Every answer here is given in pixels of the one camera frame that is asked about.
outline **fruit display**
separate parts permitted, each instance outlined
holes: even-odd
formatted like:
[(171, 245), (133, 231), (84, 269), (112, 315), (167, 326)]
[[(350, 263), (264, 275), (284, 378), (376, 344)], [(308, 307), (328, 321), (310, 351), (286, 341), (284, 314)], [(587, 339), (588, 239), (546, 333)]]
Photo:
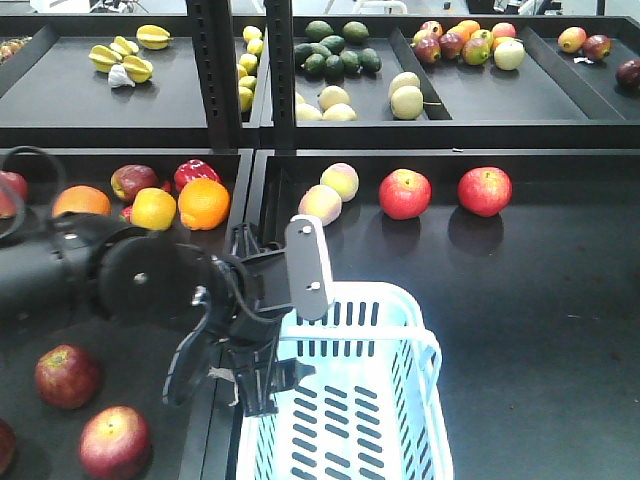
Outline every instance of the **fruit display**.
[[(509, 46), (498, 50), (503, 43)], [(440, 22), (428, 20), (413, 36), (411, 47), (423, 65), (455, 64), (462, 59), (466, 65), (480, 66), (493, 57), (500, 70), (515, 70), (525, 59), (524, 44), (508, 22), (489, 30), (476, 20), (465, 19), (445, 31)]]
[(31, 37), (22, 37), (0, 42), (0, 65), (18, 53), (30, 40)]
[(302, 95), (296, 96), (296, 118), (298, 120), (352, 121), (358, 114), (351, 106), (351, 97), (345, 89), (328, 85), (318, 95), (320, 110), (306, 103)]
[(569, 27), (558, 35), (557, 44), (564, 53), (581, 53), (588, 62), (600, 62), (611, 53), (611, 39), (603, 34), (588, 35), (582, 27)]
[[(13, 190), (23, 202), (27, 201), (29, 186), (22, 175), (16, 172), (0, 170), (0, 182), (6, 188)], [(5, 189), (0, 188), (0, 219), (15, 217), (16, 213), (16, 204), (11, 199), (10, 194)]]
[(34, 378), (40, 398), (64, 410), (85, 405), (103, 382), (98, 360), (84, 348), (70, 344), (58, 345), (40, 357)]
[[(382, 68), (378, 52), (366, 47), (369, 29), (362, 22), (344, 24), (341, 35), (324, 20), (309, 22), (305, 28), (308, 43), (294, 46), (296, 68), (310, 77), (324, 77), (327, 81), (339, 81), (345, 75), (375, 74)], [(363, 47), (358, 51), (350, 46)]]
[[(136, 31), (136, 39), (147, 50), (162, 50), (171, 43), (171, 34), (157, 25), (142, 25)], [(138, 56), (140, 47), (122, 35), (116, 35), (109, 46), (94, 45), (89, 59), (97, 71), (107, 73), (111, 88), (135, 87), (153, 76), (150, 60)]]
[(135, 408), (108, 407), (84, 426), (78, 456), (84, 470), (98, 480), (130, 480), (151, 459), (151, 429)]
[(263, 33), (258, 27), (247, 25), (242, 30), (242, 38), (245, 42), (245, 53), (240, 55), (236, 64), (238, 75), (238, 99), (240, 112), (251, 111), (258, 84), (258, 66), (264, 50)]
[(497, 167), (478, 167), (466, 172), (458, 183), (460, 204), (476, 215), (492, 217), (511, 201), (512, 182)]
[(334, 163), (322, 172), (320, 182), (302, 196), (298, 213), (318, 217), (327, 226), (340, 216), (342, 204), (353, 200), (359, 186), (355, 168), (344, 162)]

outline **apple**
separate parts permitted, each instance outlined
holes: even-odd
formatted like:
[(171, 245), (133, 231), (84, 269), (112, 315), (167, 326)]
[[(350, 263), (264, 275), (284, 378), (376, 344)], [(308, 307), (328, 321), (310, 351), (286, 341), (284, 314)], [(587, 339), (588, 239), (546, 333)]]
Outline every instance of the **apple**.
[(447, 32), (438, 39), (440, 44), (440, 53), (447, 60), (453, 60), (460, 56), (462, 47), (464, 47), (464, 39), (459, 33)]
[(640, 60), (627, 60), (616, 69), (616, 82), (625, 90), (640, 87)]
[(394, 220), (414, 218), (431, 202), (431, 183), (421, 173), (399, 168), (382, 180), (378, 197), (384, 213)]
[(342, 212), (342, 198), (338, 192), (327, 185), (314, 185), (302, 196), (298, 213), (318, 217), (326, 227)]
[(482, 65), (490, 53), (489, 44), (483, 38), (472, 38), (462, 47), (462, 58), (467, 65)]
[(473, 32), (471, 34), (470, 40), (473, 40), (474, 38), (482, 38), (485, 42), (487, 42), (489, 48), (491, 48), (491, 45), (493, 45), (493, 33), (491, 33), (491, 30), (487, 30), (486, 28), (481, 28), (480, 30), (476, 30), (475, 32)]
[(423, 38), (413, 51), (421, 63), (436, 63), (440, 60), (440, 44), (434, 37)]
[(558, 46), (563, 52), (575, 53), (580, 50), (587, 39), (587, 32), (582, 27), (569, 27), (558, 36)]
[(491, 217), (509, 204), (512, 194), (509, 175), (498, 167), (478, 167), (458, 182), (460, 204), (481, 217)]
[(433, 33), (431, 30), (418, 30), (411, 40), (411, 46), (415, 47), (420, 43), (420, 40), (424, 40), (425, 38), (433, 37), (437, 40), (438, 36), (439, 35)]
[(356, 196), (360, 180), (358, 173), (348, 163), (334, 163), (320, 176), (320, 184), (333, 188), (343, 202), (348, 202)]
[(501, 70), (515, 70), (524, 61), (524, 45), (518, 40), (504, 42), (493, 52), (493, 61)]
[(78, 456), (93, 478), (129, 480), (140, 473), (151, 458), (149, 425), (132, 407), (108, 407), (85, 424)]
[(491, 29), (491, 33), (493, 34), (493, 38), (499, 37), (516, 37), (516, 27), (509, 22), (500, 22), (496, 23)]
[(493, 39), (493, 43), (491, 44), (491, 50), (495, 50), (501, 43), (513, 41), (515, 38), (513, 37), (497, 37)]
[(156, 172), (147, 165), (124, 165), (111, 175), (111, 187), (116, 196), (127, 203), (133, 202), (143, 188), (160, 184)]
[(582, 53), (593, 62), (599, 62), (611, 52), (611, 39), (606, 35), (591, 35), (582, 44)]
[(35, 368), (40, 398), (65, 410), (86, 404), (102, 386), (98, 361), (84, 348), (61, 344), (45, 353)]
[(442, 36), (443, 30), (442, 25), (437, 20), (429, 20), (420, 25), (420, 30), (428, 30), (436, 37)]
[[(22, 198), (23, 202), (27, 201), (28, 185), (22, 175), (15, 172), (5, 172), (0, 170), (0, 181)], [(16, 216), (16, 205), (9, 197), (9, 194), (0, 188), (0, 218), (12, 218)]]
[(0, 475), (6, 472), (16, 453), (16, 434), (7, 422), (0, 418)]

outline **avocado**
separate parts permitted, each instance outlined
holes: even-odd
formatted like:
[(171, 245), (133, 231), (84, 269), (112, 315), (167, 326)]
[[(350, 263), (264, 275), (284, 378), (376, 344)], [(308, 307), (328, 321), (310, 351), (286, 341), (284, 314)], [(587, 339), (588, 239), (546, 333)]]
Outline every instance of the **avocado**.
[(327, 58), (324, 76), (329, 80), (337, 80), (344, 74), (344, 64), (338, 55), (331, 55)]
[(333, 28), (324, 20), (314, 20), (313, 22), (309, 22), (304, 29), (304, 33), (311, 42), (319, 42), (324, 37), (333, 35)]
[(382, 68), (382, 60), (373, 48), (365, 48), (360, 52), (360, 64), (365, 72), (375, 73)]
[(342, 27), (342, 36), (349, 43), (361, 45), (369, 38), (369, 29), (364, 23), (352, 21)]
[(324, 73), (326, 61), (319, 53), (313, 53), (304, 62), (304, 70), (311, 76), (319, 77)]
[(354, 74), (360, 71), (360, 57), (352, 50), (344, 50), (340, 54), (340, 60), (344, 65), (344, 73)]
[(311, 51), (313, 53), (319, 53), (324, 58), (329, 58), (332, 55), (331, 50), (329, 50), (327, 47), (325, 47), (321, 43), (311, 43), (310, 45), (311, 45)]
[(304, 61), (311, 56), (313, 49), (309, 43), (301, 43), (293, 47), (293, 57), (295, 59), (296, 67), (299, 67)]
[(320, 45), (327, 47), (334, 55), (339, 55), (340, 52), (344, 50), (346, 43), (345, 39), (340, 35), (329, 35), (320, 41)]

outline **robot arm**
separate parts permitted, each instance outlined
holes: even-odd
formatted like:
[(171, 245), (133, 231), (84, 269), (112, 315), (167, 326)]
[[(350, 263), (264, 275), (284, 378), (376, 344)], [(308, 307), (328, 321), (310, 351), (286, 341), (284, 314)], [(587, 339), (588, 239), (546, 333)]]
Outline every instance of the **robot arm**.
[[(2, 182), (0, 189), (8, 190)], [(0, 238), (0, 348), (95, 315), (154, 322), (186, 334), (168, 366), (166, 403), (190, 395), (208, 371), (200, 360), (219, 346), (245, 415), (276, 413), (271, 395), (311, 373), (295, 359), (276, 361), (282, 317), (295, 307), (316, 320), (333, 300), (324, 234), (305, 216), (288, 225), (286, 248), (260, 248), (246, 224), (233, 234), (231, 254), (216, 256), (100, 215), (65, 214), (18, 229)], [(194, 309), (195, 327), (186, 320)]]

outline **peach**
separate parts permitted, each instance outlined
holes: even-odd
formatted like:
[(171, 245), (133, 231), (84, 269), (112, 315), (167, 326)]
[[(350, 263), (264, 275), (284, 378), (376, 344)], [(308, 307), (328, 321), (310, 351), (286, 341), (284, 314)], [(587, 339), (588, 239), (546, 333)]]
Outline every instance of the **peach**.
[(304, 194), (298, 205), (298, 213), (318, 217), (322, 226), (333, 222), (342, 211), (342, 199), (338, 192), (326, 185), (314, 185)]

